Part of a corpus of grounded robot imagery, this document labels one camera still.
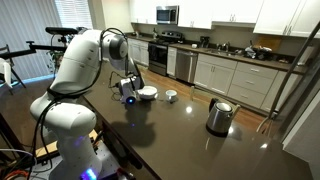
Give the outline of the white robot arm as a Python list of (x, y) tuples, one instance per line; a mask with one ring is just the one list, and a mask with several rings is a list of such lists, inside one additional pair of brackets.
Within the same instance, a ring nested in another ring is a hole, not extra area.
[(50, 172), (49, 180), (94, 180), (102, 171), (102, 160), (89, 138), (96, 115), (79, 104), (78, 99), (95, 84), (104, 60), (125, 72), (126, 77), (119, 82), (121, 101), (133, 104), (144, 80), (128, 57), (126, 35), (117, 28), (108, 28), (75, 35), (55, 80), (30, 106), (30, 113), (40, 126), (51, 130), (57, 138), (61, 162)]

